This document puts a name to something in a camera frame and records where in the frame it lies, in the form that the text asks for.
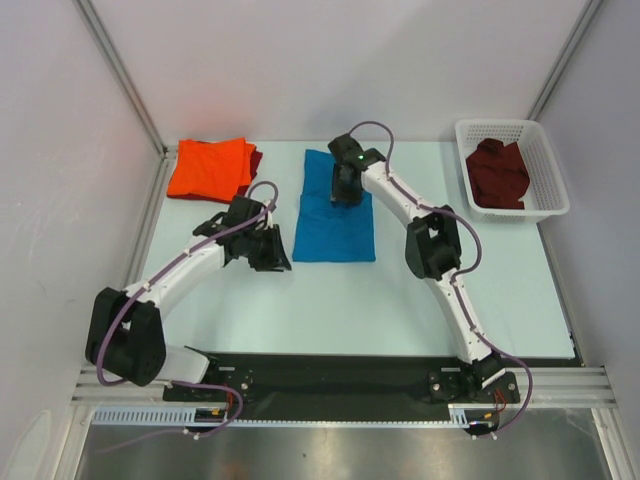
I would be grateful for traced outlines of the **blue t shirt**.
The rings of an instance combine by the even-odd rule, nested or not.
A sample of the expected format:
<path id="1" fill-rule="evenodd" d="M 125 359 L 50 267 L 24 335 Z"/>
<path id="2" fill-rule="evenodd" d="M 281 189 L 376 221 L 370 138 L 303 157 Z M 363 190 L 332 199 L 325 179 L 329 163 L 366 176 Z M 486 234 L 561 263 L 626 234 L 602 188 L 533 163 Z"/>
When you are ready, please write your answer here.
<path id="1" fill-rule="evenodd" d="M 372 196 L 355 206 L 330 201 L 333 157 L 308 149 L 292 258 L 304 263 L 376 260 Z"/>

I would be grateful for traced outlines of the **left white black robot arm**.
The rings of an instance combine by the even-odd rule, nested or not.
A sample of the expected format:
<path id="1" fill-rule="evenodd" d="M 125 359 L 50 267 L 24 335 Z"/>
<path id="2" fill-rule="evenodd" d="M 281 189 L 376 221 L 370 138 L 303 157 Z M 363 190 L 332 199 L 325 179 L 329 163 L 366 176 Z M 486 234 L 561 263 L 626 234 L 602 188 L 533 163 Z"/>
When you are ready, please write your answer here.
<path id="1" fill-rule="evenodd" d="M 185 383 L 195 398 L 213 398 L 220 376 L 209 369 L 211 360 L 191 347 L 168 344 L 164 321 L 197 285 L 240 258 L 257 272 L 291 269 L 277 224 L 201 225 L 184 250 L 151 277 L 122 290 L 100 291 L 85 349 L 98 381 L 104 386 Z"/>

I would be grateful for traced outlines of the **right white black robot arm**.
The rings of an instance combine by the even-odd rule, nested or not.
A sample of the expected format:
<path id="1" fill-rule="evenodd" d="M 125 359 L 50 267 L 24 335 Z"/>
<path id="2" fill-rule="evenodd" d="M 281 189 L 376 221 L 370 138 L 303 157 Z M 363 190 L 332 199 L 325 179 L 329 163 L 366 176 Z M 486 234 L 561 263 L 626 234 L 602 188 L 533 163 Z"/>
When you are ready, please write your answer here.
<path id="1" fill-rule="evenodd" d="M 405 227 L 405 261 L 432 290 L 449 322 L 461 362 L 461 390 L 473 401 L 493 394 L 506 368 L 491 345 L 466 291 L 458 226 L 468 223 L 450 207 L 436 207 L 396 178 L 381 160 L 362 154 L 334 163 L 331 201 L 356 205 L 366 193 L 378 199 Z"/>

